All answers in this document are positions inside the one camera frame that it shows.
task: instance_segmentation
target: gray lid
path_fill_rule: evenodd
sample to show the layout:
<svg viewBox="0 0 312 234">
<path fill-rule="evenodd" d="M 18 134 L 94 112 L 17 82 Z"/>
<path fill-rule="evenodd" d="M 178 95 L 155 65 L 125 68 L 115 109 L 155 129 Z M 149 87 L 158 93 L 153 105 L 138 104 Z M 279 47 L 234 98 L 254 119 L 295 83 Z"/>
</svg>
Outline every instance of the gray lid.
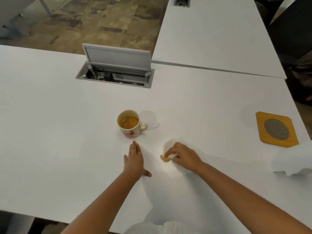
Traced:
<svg viewBox="0 0 312 234">
<path fill-rule="evenodd" d="M 145 50 L 118 48 L 95 44 L 82 44 L 90 63 L 150 70 L 151 52 Z"/>
</svg>

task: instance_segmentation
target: mug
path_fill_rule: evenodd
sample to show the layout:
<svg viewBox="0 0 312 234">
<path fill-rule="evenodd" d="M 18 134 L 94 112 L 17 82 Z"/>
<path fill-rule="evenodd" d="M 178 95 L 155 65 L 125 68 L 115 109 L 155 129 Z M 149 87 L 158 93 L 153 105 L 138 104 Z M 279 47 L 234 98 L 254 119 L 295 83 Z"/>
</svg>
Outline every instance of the mug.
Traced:
<svg viewBox="0 0 312 234">
<path fill-rule="evenodd" d="M 138 124 L 134 128 L 131 128 L 131 129 L 122 128 L 121 123 L 127 117 L 136 117 L 138 119 Z M 121 132 L 124 134 L 124 136 L 129 139 L 137 138 L 143 131 L 147 130 L 148 128 L 148 125 L 146 123 L 141 122 L 139 114 L 134 110 L 126 110 L 120 113 L 117 118 L 117 124 Z"/>
</svg>

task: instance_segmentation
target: coaster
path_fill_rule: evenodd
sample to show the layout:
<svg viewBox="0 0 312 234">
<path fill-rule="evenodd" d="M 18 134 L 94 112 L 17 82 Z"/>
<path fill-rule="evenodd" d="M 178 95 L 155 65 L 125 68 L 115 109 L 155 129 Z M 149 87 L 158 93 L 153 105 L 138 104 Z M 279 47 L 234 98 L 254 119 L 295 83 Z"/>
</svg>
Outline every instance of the coaster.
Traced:
<svg viewBox="0 0 312 234">
<path fill-rule="evenodd" d="M 256 114 L 259 137 L 263 143 L 282 147 L 298 145 L 294 125 L 289 117 L 257 112 Z"/>
</svg>

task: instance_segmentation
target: yellow liquid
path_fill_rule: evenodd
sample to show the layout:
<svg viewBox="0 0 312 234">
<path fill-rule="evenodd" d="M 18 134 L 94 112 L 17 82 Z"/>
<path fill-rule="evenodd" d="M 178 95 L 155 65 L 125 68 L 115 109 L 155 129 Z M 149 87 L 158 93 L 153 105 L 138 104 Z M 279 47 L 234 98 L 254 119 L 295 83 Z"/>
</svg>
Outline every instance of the yellow liquid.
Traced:
<svg viewBox="0 0 312 234">
<path fill-rule="evenodd" d="M 136 117 L 126 117 L 122 123 L 121 123 L 121 127 L 123 129 L 126 129 L 126 130 L 129 130 L 129 129 L 132 129 L 134 127 L 136 127 L 138 125 L 138 118 Z"/>
</svg>

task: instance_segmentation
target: woven circular center of coaster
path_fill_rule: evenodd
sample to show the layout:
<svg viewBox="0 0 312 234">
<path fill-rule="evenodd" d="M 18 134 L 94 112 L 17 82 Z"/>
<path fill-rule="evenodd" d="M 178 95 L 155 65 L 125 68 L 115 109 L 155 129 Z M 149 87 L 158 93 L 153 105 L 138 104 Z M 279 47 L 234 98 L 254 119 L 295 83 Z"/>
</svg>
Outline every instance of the woven circular center of coaster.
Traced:
<svg viewBox="0 0 312 234">
<path fill-rule="evenodd" d="M 267 133 L 275 139 L 285 140 L 290 136 L 289 129 L 280 120 L 270 118 L 264 122 Z"/>
</svg>

